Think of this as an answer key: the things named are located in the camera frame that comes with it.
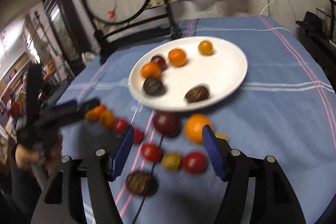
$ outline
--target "dark red fruit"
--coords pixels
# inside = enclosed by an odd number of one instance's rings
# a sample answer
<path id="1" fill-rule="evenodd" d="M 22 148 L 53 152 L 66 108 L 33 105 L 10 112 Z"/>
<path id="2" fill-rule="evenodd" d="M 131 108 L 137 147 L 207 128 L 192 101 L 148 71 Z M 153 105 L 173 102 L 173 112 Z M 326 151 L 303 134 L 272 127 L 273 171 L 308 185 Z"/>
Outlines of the dark red fruit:
<path id="1" fill-rule="evenodd" d="M 135 127 L 134 128 L 134 141 L 133 141 L 133 143 L 134 144 L 141 143 L 142 138 L 143 138 L 143 133 L 140 131 L 139 128 Z"/>
<path id="2" fill-rule="evenodd" d="M 161 160 L 162 157 L 161 149 L 152 143 L 143 144 L 141 147 L 141 153 L 146 160 L 151 162 L 157 162 Z"/>
<path id="3" fill-rule="evenodd" d="M 167 68 L 165 59 L 160 55 L 153 56 L 151 62 L 157 63 L 161 70 L 165 70 Z"/>
<path id="4" fill-rule="evenodd" d="M 180 121 L 172 112 L 158 111 L 153 117 L 153 125 L 162 135 L 176 136 L 180 130 Z"/>
<path id="5" fill-rule="evenodd" d="M 182 168 L 190 173 L 203 173 L 207 167 L 206 157 L 199 152 L 191 152 L 182 160 Z"/>
<path id="6" fill-rule="evenodd" d="M 113 125 L 113 131 L 117 133 L 123 133 L 128 127 L 129 123 L 124 119 L 116 119 Z"/>

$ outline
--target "oval plate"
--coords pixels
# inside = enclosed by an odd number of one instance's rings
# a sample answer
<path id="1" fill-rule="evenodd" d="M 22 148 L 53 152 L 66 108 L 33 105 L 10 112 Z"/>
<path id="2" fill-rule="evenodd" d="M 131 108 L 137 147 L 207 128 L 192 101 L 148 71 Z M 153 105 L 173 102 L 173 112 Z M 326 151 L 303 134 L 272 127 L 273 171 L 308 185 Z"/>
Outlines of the oval plate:
<path id="1" fill-rule="evenodd" d="M 209 40 L 214 48 L 210 56 L 203 56 L 198 45 Z M 188 58 L 183 67 L 174 67 L 168 60 L 168 53 L 174 48 L 182 48 Z M 160 97 L 148 96 L 142 89 L 144 78 L 140 70 L 154 55 L 166 60 L 167 69 L 161 80 L 166 93 Z M 133 67 L 128 78 L 128 89 L 134 99 L 153 109 L 163 111 L 190 111 L 213 105 L 233 93 L 243 82 L 247 72 L 247 59 L 235 44 L 217 37 L 187 37 L 173 40 L 145 54 Z M 186 93 L 195 86 L 209 88 L 207 100 L 188 103 Z"/>

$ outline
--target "black sleeve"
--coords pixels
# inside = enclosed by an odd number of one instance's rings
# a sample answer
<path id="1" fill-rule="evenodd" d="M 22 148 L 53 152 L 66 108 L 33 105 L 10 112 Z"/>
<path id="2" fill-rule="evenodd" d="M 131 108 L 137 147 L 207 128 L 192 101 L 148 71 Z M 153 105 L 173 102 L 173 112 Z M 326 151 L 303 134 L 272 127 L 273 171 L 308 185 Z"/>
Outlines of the black sleeve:
<path id="1" fill-rule="evenodd" d="M 15 151 L 16 149 L 13 149 L 10 157 L 12 200 L 27 223 L 30 223 L 41 194 L 41 188 L 31 172 L 26 172 L 17 167 Z"/>

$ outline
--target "metal screw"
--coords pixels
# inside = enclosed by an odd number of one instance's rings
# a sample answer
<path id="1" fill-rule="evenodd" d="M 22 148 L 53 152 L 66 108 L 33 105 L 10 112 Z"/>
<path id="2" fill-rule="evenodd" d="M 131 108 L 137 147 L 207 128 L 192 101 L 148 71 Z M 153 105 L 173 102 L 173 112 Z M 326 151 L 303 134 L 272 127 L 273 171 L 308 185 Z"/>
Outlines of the metal screw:
<path id="1" fill-rule="evenodd" d="M 98 149 L 97 151 L 96 151 L 96 155 L 97 156 L 103 156 L 105 154 L 105 150 L 104 149 Z"/>
<path id="2" fill-rule="evenodd" d="M 64 156 L 61 158 L 61 162 L 68 162 L 70 160 L 69 156 Z"/>
<path id="3" fill-rule="evenodd" d="M 268 162 L 270 162 L 270 163 L 274 163 L 274 162 L 275 162 L 275 158 L 272 157 L 272 156 L 268 156 L 268 157 L 266 158 L 266 160 L 267 160 Z"/>
<path id="4" fill-rule="evenodd" d="M 232 150 L 231 150 L 231 154 L 232 154 L 233 156 L 239 156 L 239 155 L 240 155 L 240 151 L 239 151 L 238 149 L 232 149 Z"/>

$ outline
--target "dark cabinet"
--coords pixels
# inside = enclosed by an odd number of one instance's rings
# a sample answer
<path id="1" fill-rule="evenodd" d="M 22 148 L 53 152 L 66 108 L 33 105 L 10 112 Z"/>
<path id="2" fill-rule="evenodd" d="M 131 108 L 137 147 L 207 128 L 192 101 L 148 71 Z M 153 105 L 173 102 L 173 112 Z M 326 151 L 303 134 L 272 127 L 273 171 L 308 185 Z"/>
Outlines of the dark cabinet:
<path id="1" fill-rule="evenodd" d="M 78 75 L 85 68 L 81 55 L 91 47 L 72 0 L 43 0 L 43 6 L 65 60 Z"/>

